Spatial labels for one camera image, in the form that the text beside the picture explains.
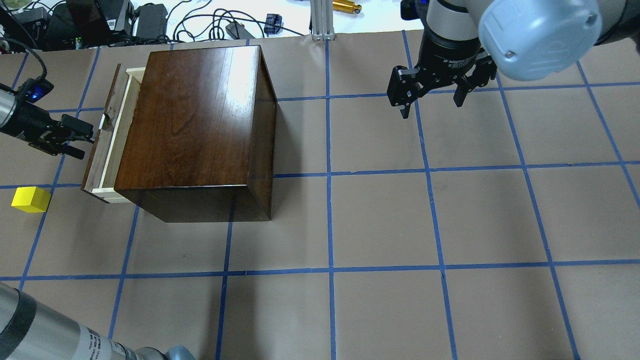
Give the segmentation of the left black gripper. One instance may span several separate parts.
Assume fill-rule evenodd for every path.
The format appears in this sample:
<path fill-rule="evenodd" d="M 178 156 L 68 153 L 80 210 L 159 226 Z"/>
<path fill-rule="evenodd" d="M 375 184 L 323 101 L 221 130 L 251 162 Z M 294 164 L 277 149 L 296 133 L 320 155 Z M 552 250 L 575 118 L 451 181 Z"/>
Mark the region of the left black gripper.
<path fill-rule="evenodd" d="M 94 126 L 67 114 L 62 115 L 60 120 L 53 120 L 49 112 L 24 103 L 10 115 L 10 136 L 44 153 L 64 153 L 84 160 L 86 152 L 69 143 L 93 143 Z"/>

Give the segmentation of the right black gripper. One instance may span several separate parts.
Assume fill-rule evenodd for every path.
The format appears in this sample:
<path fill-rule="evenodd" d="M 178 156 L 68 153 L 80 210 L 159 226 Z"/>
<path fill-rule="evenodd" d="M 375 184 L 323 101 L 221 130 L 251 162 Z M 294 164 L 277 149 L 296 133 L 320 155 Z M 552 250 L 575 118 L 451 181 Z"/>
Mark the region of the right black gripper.
<path fill-rule="evenodd" d="M 461 108 L 470 92 L 487 86 L 497 73 L 496 62 L 478 38 L 454 40 L 425 32 L 415 66 L 394 66 L 386 95 L 406 120 L 412 104 L 428 92 L 455 85 L 454 104 Z"/>

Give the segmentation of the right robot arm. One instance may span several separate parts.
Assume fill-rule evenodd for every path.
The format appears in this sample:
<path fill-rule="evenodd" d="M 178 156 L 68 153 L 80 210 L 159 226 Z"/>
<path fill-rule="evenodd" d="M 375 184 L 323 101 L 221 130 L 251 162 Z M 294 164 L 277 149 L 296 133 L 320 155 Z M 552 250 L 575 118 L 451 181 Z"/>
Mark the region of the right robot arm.
<path fill-rule="evenodd" d="M 403 0 L 400 13 L 423 25 L 414 67 L 395 66 L 387 86 L 403 118 L 430 91 L 454 85 L 461 107 L 498 72 L 519 82 L 541 80 L 592 47 L 639 41 L 637 0 Z"/>

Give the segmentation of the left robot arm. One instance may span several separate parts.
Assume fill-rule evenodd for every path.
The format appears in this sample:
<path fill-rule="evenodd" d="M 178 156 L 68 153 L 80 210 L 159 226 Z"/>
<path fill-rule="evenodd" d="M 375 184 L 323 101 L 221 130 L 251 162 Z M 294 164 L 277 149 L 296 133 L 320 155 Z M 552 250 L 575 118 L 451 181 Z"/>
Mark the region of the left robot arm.
<path fill-rule="evenodd" d="M 83 159 L 68 141 L 91 141 L 93 125 L 71 116 L 55 121 L 34 105 L 37 92 L 1 87 L 1 132 L 50 155 Z M 26 292 L 1 285 L 1 358 L 3 360 L 192 360 L 182 345 L 162 352 L 133 350 L 57 312 Z"/>

